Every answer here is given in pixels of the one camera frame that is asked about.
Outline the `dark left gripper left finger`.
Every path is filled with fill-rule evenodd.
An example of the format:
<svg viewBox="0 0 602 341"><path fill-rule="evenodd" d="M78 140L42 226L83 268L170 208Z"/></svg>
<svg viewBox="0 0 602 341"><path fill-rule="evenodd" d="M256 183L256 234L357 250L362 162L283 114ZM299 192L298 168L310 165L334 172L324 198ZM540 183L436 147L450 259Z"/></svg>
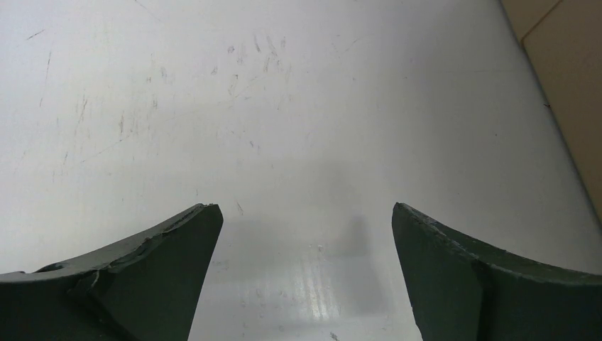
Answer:
<svg viewBox="0 0 602 341"><path fill-rule="evenodd" d="M194 205L100 249L1 275L2 340L186 340L224 218Z"/></svg>

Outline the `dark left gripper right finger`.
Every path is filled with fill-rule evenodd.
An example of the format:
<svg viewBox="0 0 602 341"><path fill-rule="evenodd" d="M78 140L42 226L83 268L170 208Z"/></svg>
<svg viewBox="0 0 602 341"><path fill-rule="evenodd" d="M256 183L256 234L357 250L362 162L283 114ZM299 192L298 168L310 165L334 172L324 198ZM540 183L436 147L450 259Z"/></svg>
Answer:
<svg viewBox="0 0 602 341"><path fill-rule="evenodd" d="M398 203L392 231L423 340L600 340L601 277L527 259Z"/></svg>

